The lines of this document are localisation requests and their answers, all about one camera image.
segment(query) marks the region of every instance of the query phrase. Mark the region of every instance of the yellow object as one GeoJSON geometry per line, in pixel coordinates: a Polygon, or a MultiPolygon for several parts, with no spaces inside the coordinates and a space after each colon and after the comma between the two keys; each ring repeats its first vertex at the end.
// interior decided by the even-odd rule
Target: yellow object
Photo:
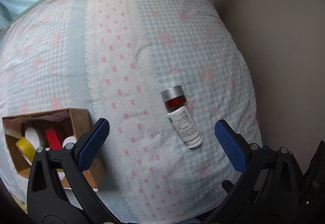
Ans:
{"type": "Polygon", "coordinates": [[[35,148],[32,144],[25,138],[22,137],[19,141],[16,142],[18,149],[23,155],[30,161],[33,162],[35,155],[35,148]]]}

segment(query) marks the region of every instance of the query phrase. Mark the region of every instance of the open box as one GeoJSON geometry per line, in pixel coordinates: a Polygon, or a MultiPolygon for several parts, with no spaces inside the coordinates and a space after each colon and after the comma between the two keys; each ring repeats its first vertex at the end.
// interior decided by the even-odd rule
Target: open box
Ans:
{"type": "MultiPolygon", "coordinates": [[[[77,139],[79,139],[83,133],[88,132],[91,129],[89,113],[86,109],[58,109],[53,111],[3,117],[2,122],[4,125],[5,140],[14,167],[17,173],[25,178],[29,177],[30,164],[22,156],[21,152],[16,146],[16,143],[19,141],[20,137],[24,136],[27,128],[34,127],[45,131],[52,127],[62,126],[64,128],[66,137],[74,135],[77,139]],[[8,122],[21,128],[21,132],[15,134],[9,133],[8,128],[5,126],[5,123],[8,124],[8,122]]],[[[69,188],[70,185],[63,173],[63,170],[58,169],[58,173],[63,187],[69,188]]],[[[83,175],[92,188],[99,187],[100,182],[105,177],[105,171],[98,156],[95,158],[90,169],[83,172],[83,175]]]]}

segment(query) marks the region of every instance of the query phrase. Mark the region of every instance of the white container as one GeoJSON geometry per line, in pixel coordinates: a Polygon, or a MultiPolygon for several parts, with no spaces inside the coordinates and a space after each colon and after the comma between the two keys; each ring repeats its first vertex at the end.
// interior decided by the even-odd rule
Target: white container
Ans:
{"type": "Polygon", "coordinates": [[[185,105],[167,114],[181,139],[189,148],[198,147],[202,143],[199,127],[194,122],[185,105]]]}

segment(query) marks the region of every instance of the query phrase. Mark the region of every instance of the pill bottle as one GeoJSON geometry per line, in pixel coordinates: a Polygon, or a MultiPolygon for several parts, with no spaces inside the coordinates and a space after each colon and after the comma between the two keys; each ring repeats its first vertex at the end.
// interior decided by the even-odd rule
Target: pill bottle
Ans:
{"type": "Polygon", "coordinates": [[[186,97],[182,86],[168,88],[161,92],[161,96],[168,111],[167,116],[178,135],[189,148],[198,147],[202,143],[200,130],[185,105],[186,97]]]}

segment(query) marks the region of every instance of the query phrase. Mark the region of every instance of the blue textured pad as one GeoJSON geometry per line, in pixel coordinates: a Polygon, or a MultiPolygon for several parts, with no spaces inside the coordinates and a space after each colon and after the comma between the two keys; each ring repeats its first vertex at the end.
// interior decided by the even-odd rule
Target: blue textured pad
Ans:
{"type": "Polygon", "coordinates": [[[243,173],[247,167],[246,155],[220,121],[216,122],[214,126],[214,134],[222,149],[225,151],[233,168],[237,172],[243,173]]]}
{"type": "Polygon", "coordinates": [[[104,120],[79,152],[78,168],[81,172],[90,168],[91,164],[95,160],[95,157],[100,151],[100,148],[103,146],[108,134],[109,122],[104,120]]]}

